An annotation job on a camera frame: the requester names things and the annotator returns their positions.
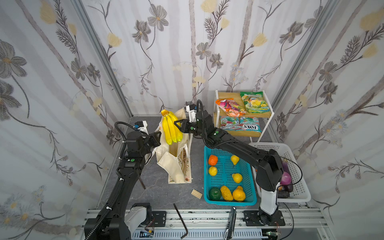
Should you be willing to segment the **yellow banana bunch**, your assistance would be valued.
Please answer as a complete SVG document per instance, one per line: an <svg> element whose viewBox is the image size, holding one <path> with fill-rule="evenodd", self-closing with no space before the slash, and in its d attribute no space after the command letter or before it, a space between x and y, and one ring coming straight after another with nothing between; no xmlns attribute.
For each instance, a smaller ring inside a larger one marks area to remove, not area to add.
<svg viewBox="0 0 384 240"><path fill-rule="evenodd" d="M162 110L161 114L163 116L162 128L165 134L165 140L168 145L173 143L181 142L183 139L183 134L177 130L174 126L174 121L179 120L174 113L167 110Z"/></svg>

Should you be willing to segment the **cream canvas grocery bag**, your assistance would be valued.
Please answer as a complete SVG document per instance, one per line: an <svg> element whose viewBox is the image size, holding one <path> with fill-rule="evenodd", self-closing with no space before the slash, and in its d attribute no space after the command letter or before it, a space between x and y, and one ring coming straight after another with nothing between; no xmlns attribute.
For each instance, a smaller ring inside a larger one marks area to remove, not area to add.
<svg viewBox="0 0 384 240"><path fill-rule="evenodd" d="M191 136L189 134L183 134L181 142L168 145L162 128L162 120L158 123L155 131L161 133L161 145L156 147L153 153L156 155L157 164L168 173L168 183L192 183L190 156L192 145Z"/></svg>

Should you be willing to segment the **orange tangerine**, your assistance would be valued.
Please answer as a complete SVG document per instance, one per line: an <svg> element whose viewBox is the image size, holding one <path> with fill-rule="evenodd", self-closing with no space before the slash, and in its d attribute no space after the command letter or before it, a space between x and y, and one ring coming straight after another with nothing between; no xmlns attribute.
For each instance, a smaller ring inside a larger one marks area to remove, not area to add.
<svg viewBox="0 0 384 240"><path fill-rule="evenodd" d="M218 163L218 157L215 155L210 155L208 159L208 164L212 167L216 166Z"/></svg>

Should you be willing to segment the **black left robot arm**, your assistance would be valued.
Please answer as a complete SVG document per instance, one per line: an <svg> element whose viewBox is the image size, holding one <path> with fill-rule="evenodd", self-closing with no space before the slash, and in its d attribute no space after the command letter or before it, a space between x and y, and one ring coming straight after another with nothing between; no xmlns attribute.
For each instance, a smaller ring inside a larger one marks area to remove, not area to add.
<svg viewBox="0 0 384 240"><path fill-rule="evenodd" d="M137 182L142 182L141 173L150 161L155 149L160 146L161 133L149 134L145 121L133 126L115 122L122 135L123 146L116 169L117 182L103 208L84 226L86 240L130 240L141 225L153 222L149 203L136 203L126 212L129 199Z"/></svg>

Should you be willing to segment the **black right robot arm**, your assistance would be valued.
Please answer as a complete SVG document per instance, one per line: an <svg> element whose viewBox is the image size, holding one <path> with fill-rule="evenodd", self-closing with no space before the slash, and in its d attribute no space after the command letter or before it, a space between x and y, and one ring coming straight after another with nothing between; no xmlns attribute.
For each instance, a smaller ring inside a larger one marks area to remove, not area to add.
<svg viewBox="0 0 384 240"><path fill-rule="evenodd" d="M200 137L210 149L227 151L246 161L257 170L256 183L262 189L259 207L259 222L269 225L276 221L279 207L277 204L278 188L284 173L282 158L275 150L261 150L234 138L227 131L215 127L213 117L203 108L201 100L197 101L196 120L187 119L174 123L182 133Z"/></svg>

